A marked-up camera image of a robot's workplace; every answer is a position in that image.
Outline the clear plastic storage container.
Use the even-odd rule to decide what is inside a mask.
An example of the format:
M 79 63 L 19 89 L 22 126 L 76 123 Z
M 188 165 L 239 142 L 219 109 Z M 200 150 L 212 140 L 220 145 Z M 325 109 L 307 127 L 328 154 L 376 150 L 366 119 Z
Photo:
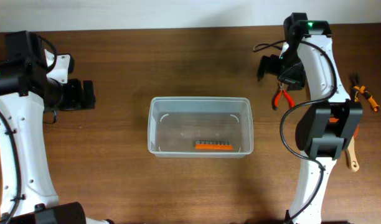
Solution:
M 195 142 L 228 142 L 232 151 L 196 150 Z M 156 157 L 243 158 L 254 148 L 247 98 L 162 96 L 151 100 L 148 150 Z

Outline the orange socket bit holder strip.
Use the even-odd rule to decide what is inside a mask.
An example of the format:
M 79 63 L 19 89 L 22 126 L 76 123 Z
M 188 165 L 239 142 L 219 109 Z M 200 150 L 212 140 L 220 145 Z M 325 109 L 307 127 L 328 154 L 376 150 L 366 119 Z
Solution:
M 232 151 L 233 146 L 228 142 L 198 140 L 195 142 L 195 149 L 207 151 Z

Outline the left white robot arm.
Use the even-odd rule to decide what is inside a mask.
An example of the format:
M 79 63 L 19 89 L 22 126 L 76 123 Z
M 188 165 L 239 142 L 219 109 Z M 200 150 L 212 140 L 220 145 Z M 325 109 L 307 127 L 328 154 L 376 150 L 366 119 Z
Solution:
M 78 202 L 60 204 L 47 163 L 44 115 L 90 110 L 93 83 L 70 78 L 74 59 L 29 31 L 5 35 L 0 62 L 1 223 L 84 223 Z

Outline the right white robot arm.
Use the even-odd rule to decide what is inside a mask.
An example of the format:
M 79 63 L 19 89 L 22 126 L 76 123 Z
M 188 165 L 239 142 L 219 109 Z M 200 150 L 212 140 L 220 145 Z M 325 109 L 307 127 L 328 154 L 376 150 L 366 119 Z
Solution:
M 284 40 L 256 45 L 253 51 L 270 47 L 281 51 L 261 58 L 259 80 L 269 73 L 291 88 L 309 88 L 310 100 L 291 106 L 280 121 L 282 143 L 301 161 L 296 195 L 284 222 L 321 223 L 329 176 L 354 137 L 362 105 L 351 99 L 341 82 L 328 21 L 294 12 L 283 27 Z

